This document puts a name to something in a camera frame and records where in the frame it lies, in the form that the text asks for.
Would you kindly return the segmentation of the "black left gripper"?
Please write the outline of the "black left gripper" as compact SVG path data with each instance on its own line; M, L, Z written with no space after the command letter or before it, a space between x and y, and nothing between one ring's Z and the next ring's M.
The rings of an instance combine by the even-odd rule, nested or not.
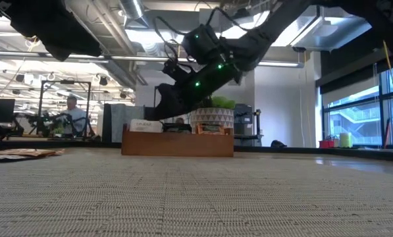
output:
M37 37L58 61L71 54L98 57L96 39L65 7L64 0L4 0L11 26L24 37Z

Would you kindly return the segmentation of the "black metal rig frame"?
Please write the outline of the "black metal rig frame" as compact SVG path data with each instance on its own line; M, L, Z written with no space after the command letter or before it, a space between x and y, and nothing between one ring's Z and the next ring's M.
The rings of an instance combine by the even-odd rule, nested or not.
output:
M75 81L75 80L68 80L68 79L63 79L63 80L42 80L41 81L41 88L40 88L40 95L39 95L39 106L38 106L38 113L37 116L39 118L40 122L43 122L42 116L41 116L41 111L42 111L42 104L43 104L43 95L44 93L51 88L54 84L65 84L65 85L73 85L73 84L87 84L88 88L85 90L87 92L87 99L86 99L86 116L84 120L86 121L86 125L83 129L83 135L82 138L85 140L88 137L88 132L91 131L90 127L90 119L89 119L89 111L90 111L90 98L91 98L91 82L81 82L81 81Z

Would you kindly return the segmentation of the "long ceiling light bar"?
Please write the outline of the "long ceiling light bar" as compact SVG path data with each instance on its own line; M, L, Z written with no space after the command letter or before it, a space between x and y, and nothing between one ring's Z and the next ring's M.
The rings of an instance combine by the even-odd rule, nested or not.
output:
M34 52L23 52L23 51L0 51L0 58L21 58L21 59L42 59L48 61L58 60L50 53L34 53ZM148 57L148 56L110 56L102 55L93 57L89 55L69 55L65 59L59 59L58 61L78 61L81 63L90 62L103 62L108 63L109 61L139 61L139 62L163 62L166 61L166 57Z
M284 61L260 61L258 66L282 67L282 68L303 68L304 63L284 62Z

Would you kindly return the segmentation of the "grey woven placemat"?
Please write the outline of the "grey woven placemat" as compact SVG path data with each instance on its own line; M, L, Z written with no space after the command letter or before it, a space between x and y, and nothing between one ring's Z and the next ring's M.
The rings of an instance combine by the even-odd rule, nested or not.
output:
M393 237L393 162L66 149L0 163L0 236Z

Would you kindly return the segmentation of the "person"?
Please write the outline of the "person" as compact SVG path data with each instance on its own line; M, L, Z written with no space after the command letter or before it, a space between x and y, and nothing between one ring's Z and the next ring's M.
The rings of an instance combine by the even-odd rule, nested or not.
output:
M87 113L77 107L77 98L69 96L66 99L67 109L56 118L63 126L63 135L67 137L82 136L86 127Z

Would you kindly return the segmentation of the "dark printer machine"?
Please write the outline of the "dark printer machine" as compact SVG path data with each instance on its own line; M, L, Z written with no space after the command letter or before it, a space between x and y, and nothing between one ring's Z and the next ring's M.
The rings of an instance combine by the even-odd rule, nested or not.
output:
M262 133L260 127L260 109L243 103L234 108L234 145L261 147Z

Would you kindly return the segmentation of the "silver corrugated ventilation duct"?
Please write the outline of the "silver corrugated ventilation duct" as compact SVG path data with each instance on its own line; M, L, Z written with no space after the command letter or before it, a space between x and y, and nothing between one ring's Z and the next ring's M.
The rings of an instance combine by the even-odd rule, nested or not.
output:
M136 50L129 40L123 25L112 13L109 0L82 0L84 12L81 19L92 36L100 43L104 56L109 62L103 66L122 86L134 89L145 84L139 75L136 61L115 59L115 56L135 56Z

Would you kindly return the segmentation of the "white ceiling air unit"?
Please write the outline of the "white ceiling air unit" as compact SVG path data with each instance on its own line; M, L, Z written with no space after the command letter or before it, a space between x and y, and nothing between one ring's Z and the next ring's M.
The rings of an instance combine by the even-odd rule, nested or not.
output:
M312 51L332 51L341 48L371 27L358 17L319 17L290 45Z

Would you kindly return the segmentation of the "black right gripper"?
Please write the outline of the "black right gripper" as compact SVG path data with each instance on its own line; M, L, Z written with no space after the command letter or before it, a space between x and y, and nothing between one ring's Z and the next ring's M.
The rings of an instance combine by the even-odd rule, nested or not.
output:
M242 77L234 64L225 62L209 63L199 71L184 65L190 71L181 68L182 64L168 60L165 74L175 83L160 84L157 88L161 95L159 104L153 110L153 120L163 120L189 113L198 103L231 80L237 82Z

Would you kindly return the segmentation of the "grey partition panel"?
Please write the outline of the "grey partition panel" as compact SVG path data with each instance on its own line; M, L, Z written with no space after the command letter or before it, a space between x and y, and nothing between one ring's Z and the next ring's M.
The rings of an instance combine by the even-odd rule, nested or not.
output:
M124 104L104 104L102 112L101 140L105 143L121 143L123 127L132 119L144 119L144 107Z

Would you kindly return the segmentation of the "succulent in patterned white pot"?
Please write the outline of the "succulent in patterned white pot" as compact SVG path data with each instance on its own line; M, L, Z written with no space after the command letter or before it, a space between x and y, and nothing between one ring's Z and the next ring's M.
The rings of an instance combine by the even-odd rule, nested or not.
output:
M209 96L190 113L190 125L219 124L224 128L234 128L234 100L223 96Z

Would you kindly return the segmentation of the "black computer monitor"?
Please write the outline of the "black computer monitor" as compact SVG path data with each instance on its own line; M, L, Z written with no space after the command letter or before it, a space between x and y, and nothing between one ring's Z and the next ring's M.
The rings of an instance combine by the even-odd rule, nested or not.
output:
M10 123L14 117L14 99L0 99L0 122Z

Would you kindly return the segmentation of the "wooden tea caddy box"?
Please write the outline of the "wooden tea caddy box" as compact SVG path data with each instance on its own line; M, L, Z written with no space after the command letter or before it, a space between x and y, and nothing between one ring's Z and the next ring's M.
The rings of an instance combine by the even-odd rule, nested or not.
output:
M123 129L121 154L166 157L232 157L231 135L131 132Z

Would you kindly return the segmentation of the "yellow green cylinder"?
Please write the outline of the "yellow green cylinder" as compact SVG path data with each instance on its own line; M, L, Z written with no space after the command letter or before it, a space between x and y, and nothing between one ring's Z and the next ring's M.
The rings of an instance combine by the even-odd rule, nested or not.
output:
M340 133L340 144L341 148L351 148L352 147L352 134L350 132Z

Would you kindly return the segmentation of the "silver round duct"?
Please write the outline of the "silver round duct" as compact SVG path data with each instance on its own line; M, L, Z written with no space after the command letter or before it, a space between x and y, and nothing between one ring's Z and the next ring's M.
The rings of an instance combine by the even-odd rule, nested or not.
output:
M119 0L119 5L127 19L136 20L145 13L142 0Z

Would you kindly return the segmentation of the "black robot arms set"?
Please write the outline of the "black robot arms set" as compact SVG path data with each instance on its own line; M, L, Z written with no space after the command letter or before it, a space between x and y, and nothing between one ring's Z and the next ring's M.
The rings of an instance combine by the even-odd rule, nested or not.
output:
M26 119L30 125L31 129L27 133L25 133L25 128L20 124L20 119ZM45 114L43 116L15 113L14 123L16 131L21 136L56 139L82 138L83 140L95 136L87 116L73 119L72 115L68 113Z

